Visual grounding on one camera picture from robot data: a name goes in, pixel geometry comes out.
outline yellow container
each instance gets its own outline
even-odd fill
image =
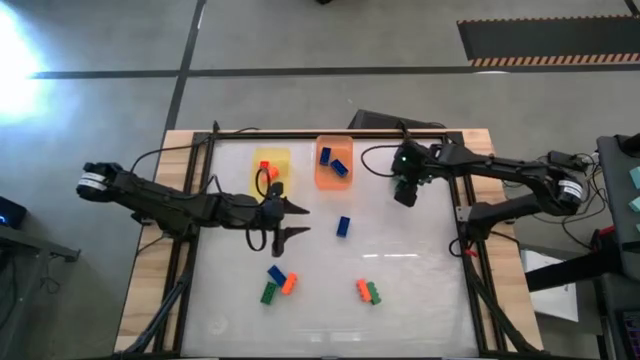
[[[286,196],[291,186],[291,169],[289,167],[291,160],[291,153],[288,148],[257,148],[253,153],[253,162],[251,164],[251,172],[249,176],[249,194],[255,197],[258,201],[262,201],[263,196],[258,193],[256,189],[256,173],[260,169],[260,163],[263,161],[269,162],[269,167],[278,168],[278,176],[271,180],[271,183],[276,181],[281,182],[284,186],[284,193],[282,196]],[[264,172],[261,172],[258,178],[258,186],[260,191],[264,194],[267,191],[267,182],[263,181]]]

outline blue block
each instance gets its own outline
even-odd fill
[[[338,174],[338,176],[345,177],[349,173],[349,169],[344,167],[344,165],[342,165],[342,163],[338,159],[335,159],[331,162],[331,167],[336,171],[336,174]]]
[[[631,208],[633,209],[633,211],[635,212],[640,212],[640,197],[637,197],[635,200],[633,200],[632,202],[629,203],[629,206],[631,206]]]
[[[320,165],[329,165],[329,156],[331,156],[331,148],[322,148],[322,154],[320,154]]]
[[[338,233],[336,235],[338,235],[339,237],[347,237],[347,229],[349,229],[350,221],[351,219],[349,219],[348,217],[341,216],[340,224],[338,224]]]
[[[278,284],[278,286],[282,287],[284,283],[287,281],[287,277],[284,276],[282,271],[278,269],[277,266],[273,265],[269,270],[267,270],[269,275],[273,278],[273,280]]]
[[[640,166],[629,171],[631,174],[631,179],[633,180],[633,184],[636,186],[636,189],[640,190]]]

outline hazard tape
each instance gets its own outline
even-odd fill
[[[585,65],[631,62],[640,62],[640,53],[479,58],[471,60],[471,66]]]
[[[478,22],[511,22],[511,21],[553,21],[553,20],[588,20],[588,19],[628,19],[637,18],[633,15],[593,15],[593,16],[565,16],[565,17],[541,17],[541,18],[515,18],[515,19],[480,19],[458,20],[458,25]]]

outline orange block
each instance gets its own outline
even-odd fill
[[[369,288],[367,287],[367,282],[365,281],[365,279],[358,280],[356,285],[358,286],[358,291],[360,292],[360,297],[362,298],[362,301],[370,302],[371,293],[369,293]]]
[[[282,293],[285,295],[291,295],[293,285],[295,285],[296,281],[298,281],[298,275],[296,275],[296,273],[289,273],[287,281],[285,281],[284,286],[282,286]]]
[[[277,178],[278,175],[280,174],[280,171],[278,170],[277,167],[275,166],[269,166],[269,177],[271,178],[271,183],[273,183],[273,179]],[[261,179],[263,183],[267,182],[267,175],[265,175],[264,173],[261,175]]]

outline white paper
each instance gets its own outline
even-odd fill
[[[525,272],[563,262],[563,260],[531,250],[523,250],[520,255]],[[533,292],[531,293],[531,302],[535,312],[578,322],[575,283]]]

